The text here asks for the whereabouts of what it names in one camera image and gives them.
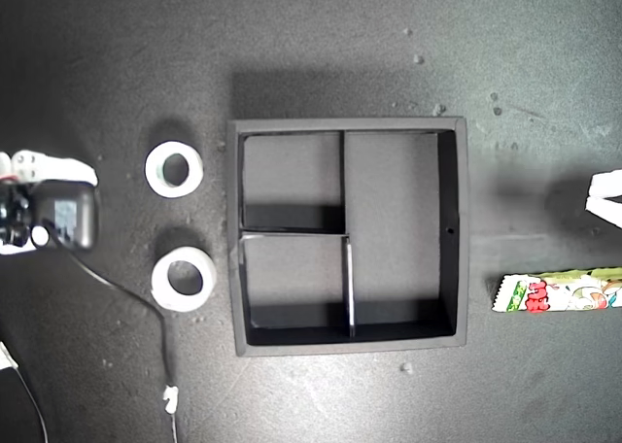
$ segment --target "candy wrapper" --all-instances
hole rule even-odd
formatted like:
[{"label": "candy wrapper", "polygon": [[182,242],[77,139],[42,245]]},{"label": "candy wrapper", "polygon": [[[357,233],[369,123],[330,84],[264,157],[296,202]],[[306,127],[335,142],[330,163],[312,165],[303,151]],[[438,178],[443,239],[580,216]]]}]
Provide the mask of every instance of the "candy wrapper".
[{"label": "candy wrapper", "polygon": [[620,289],[622,268],[506,275],[497,293],[493,310],[552,312],[622,307]]}]

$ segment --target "cartoon character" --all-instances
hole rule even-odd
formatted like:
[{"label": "cartoon character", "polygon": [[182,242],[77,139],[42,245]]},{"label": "cartoon character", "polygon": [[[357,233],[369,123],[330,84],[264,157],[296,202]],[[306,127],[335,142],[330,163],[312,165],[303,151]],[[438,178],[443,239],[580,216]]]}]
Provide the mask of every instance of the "cartoon character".
[{"label": "cartoon character", "polygon": [[576,310],[605,309],[616,301],[617,293],[622,288],[622,281],[597,280],[590,276],[582,276],[581,285],[583,286],[572,293],[569,305]]},{"label": "cartoon character", "polygon": [[603,294],[607,298],[607,306],[612,307],[618,298],[618,291],[622,289],[621,280],[607,281],[603,287]]},{"label": "cartoon character", "polygon": [[607,306],[606,297],[599,288],[579,288],[572,293],[570,305],[574,310],[593,310],[605,309]]}]

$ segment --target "white tape roll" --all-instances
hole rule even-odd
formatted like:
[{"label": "white tape roll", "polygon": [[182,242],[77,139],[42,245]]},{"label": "white tape roll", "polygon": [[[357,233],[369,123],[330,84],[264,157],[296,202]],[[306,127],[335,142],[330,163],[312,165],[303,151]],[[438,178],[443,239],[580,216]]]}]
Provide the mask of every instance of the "white tape roll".
[{"label": "white tape roll", "polygon": [[[168,279],[168,269],[176,261],[193,265],[201,275],[202,286],[197,294],[185,295],[177,292]],[[203,251],[195,247],[181,247],[163,256],[152,273],[152,296],[161,307],[176,312],[190,312],[198,309],[209,298],[216,284],[216,265]]]},{"label": "white tape roll", "polygon": [[[180,154],[188,163],[188,176],[179,186],[164,178],[164,163],[175,154]],[[181,142],[164,142],[155,147],[145,162],[145,177],[155,193],[166,198],[177,198],[196,190],[203,181],[203,161],[198,152]]]}]

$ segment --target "black table surface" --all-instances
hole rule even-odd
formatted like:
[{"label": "black table surface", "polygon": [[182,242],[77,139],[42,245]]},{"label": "black table surface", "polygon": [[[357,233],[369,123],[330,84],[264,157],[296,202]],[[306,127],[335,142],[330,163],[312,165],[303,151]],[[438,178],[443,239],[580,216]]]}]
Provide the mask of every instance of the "black table surface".
[{"label": "black table surface", "polygon": [[[618,441],[622,311],[503,315],[491,298],[504,273],[622,264],[622,230],[583,210],[591,175],[622,167],[619,3],[0,0],[0,149],[96,167],[104,230],[87,259],[136,292],[149,298],[170,244],[216,261],[208,303],[171,316],[182,442]],[[226,122],[437,104],[468,124],[467,345],[237,358]],[[143,166],[179,137],[205,179],[169,201]],[[3,257],[0,274],[2,340],[51,442],[172,441],[151,315],[64,254]]]}]

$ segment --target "black tray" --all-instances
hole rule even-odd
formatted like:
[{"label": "black tray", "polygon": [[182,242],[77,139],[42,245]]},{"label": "black tray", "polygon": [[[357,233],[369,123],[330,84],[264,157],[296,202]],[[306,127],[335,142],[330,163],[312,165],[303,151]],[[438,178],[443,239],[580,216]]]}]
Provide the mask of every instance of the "black tray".
[{"label": "black tray", "polygon": [[239,356],[464,345],[463,119],[229,124]]}]

